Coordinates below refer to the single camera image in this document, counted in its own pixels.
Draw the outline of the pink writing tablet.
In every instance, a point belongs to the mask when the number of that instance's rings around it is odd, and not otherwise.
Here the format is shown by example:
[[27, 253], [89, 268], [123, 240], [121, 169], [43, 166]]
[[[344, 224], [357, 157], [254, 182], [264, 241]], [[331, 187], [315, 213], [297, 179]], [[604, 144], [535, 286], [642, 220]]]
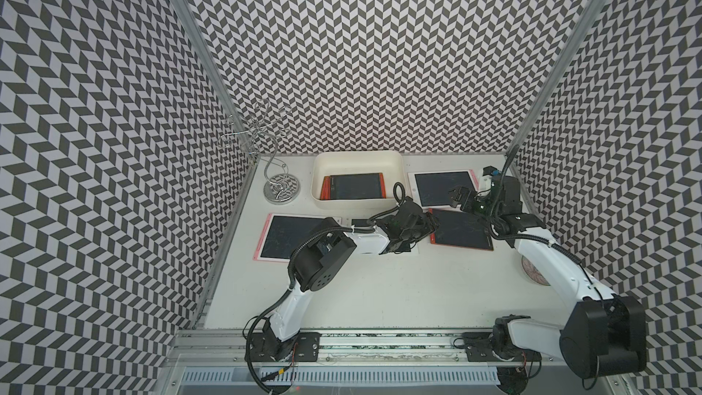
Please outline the pink writing tablet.
[[451, 208], [450, 191], [465, 187], [475, 191], [477, 181], [472, 170], [412, 172], [408, 174], [411, 197], [422, 208]]
[[253, 259], [258, 262], [286, 263], [293, 250], [309, 236], [324, 217], [268, 215]]

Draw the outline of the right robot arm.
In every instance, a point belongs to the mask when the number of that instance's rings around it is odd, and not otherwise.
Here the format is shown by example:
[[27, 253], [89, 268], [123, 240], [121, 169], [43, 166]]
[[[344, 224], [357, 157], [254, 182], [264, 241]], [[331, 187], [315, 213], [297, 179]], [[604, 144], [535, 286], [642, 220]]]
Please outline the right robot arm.
[[563, 326], [529, 316], [497, 318], [490, 347], [498, 360], [531, 351], [564, 361], [582, 380], [646, 368], [644, 306], [597, 280], [539, 216], [523, 210], [516, 177], [487, 166], [479, 188], [455, 187], [449, 199], [451, 207], [484, 221], [492, 239], [507, 242], [529, 261], [570, 310]]

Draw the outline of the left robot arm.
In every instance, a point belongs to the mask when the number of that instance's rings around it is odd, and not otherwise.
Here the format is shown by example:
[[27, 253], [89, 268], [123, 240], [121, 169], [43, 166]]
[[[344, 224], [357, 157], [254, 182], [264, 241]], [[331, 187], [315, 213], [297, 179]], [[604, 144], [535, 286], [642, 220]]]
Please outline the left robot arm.
[[340, 225], [328, 217], [292, 251], [283, 295], [247, 325], [245, 363], [255, 384], [267, 394], [287, 389], [270, 381], [294, 367], [297, 347], [305, 345], [302, 322], [314, 294], [325, 288], [355, 252], [370, 255], [411, 252], [434, 234], [439, 220], [393, 186], [396, 205], [365, 220], [362, 226]]

